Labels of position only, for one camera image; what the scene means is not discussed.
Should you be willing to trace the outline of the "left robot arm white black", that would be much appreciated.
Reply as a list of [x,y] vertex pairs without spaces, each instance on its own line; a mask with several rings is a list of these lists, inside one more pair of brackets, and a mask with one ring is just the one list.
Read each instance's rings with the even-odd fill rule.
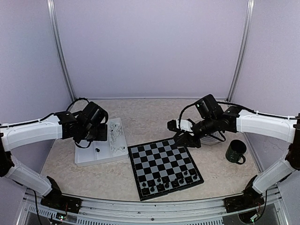
[[41,194],[41,204],[65,212],[78,213],[81,199],[63,195],[57,182],[21,163],[11,151],[47,140],[73,139],[76,147],[86,142],[107,140],[108,112],[90,101],[83,110],[53,112],[36,120],[3,124],[0,127],[0,175]]

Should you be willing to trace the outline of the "white plastic tray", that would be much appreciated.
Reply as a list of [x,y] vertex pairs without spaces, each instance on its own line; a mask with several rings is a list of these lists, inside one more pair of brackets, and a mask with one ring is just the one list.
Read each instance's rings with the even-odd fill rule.
[[128,158],[128,147],[124,133],[123,136],[118,139],[117,144],[124,145],[125,152],[121,153],[118,151],[116,155],[112,154],[110,149],[110,122],[119,123],[122,126],[121,118],[109,119],[107,123],[107,141],[94,141],[90,147],[86,149],[75,147],[75,164],[78,167],[109,163]]

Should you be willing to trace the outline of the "black white chessboard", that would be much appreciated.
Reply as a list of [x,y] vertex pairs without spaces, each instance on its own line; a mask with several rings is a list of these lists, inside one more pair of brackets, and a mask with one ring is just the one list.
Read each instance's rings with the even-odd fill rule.
[[[173,138],[133,145],[127,149],[140,201],[158,198],[204,183],[204,179],[188,149],[176,147]],[[190,174],[190,169],[195,169],[195,174]],[[182,174],[181,178],[177,177],[178,173]],[[169,188],[165,188],[167,182],[163,181],[164,177],[168,178]],[[187,183],[186,177],[190,177],[192,181]],[[174,179],[178,180],[179,185],[177,187],[172,187]],[[184,179],[183,184],[179,183],[180,179]],[[150,191],[152,186],[149,186],[149,181],[153,182],[154,192]],[[144,188],[148,189],[146,195],[142,193],[143,183],[146,183]],[[161,190],[157,188],[159,184],[163,185]]]

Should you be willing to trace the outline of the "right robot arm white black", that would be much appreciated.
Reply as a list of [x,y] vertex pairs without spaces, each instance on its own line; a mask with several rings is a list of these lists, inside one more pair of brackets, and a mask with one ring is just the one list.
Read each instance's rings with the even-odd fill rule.
[[241,195],[224,199],[226,212],[230,213],[266,203],[262,194],[300,169],[300,118],[265,114],[238,104],[229,104],[224,111],[221,104],[208,94],[193,103],[202,118],[200,122],[182,118],[169,121],[167,128],[176,133],[173,137],[175,144],[200,148],[201,138],[226,131],[264,135],[289,143],[286,155],[254,176]]

